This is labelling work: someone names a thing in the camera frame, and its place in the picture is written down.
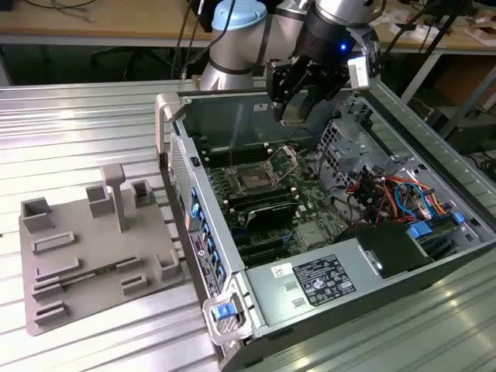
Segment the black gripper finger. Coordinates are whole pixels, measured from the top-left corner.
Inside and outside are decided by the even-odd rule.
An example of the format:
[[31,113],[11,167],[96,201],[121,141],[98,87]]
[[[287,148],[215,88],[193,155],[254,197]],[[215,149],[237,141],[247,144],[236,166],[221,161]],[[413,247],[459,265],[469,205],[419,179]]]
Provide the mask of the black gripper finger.
[[321,70],[314,83],[309,88],[309,98],[312,103],[320,103],[322,100],[329,101],[334,98],[346,84],[346,68]]
[[276,121],[282,120],[289,101],[304,86],[308,63],[307,57],[268,60],[266,91],[272,102]]

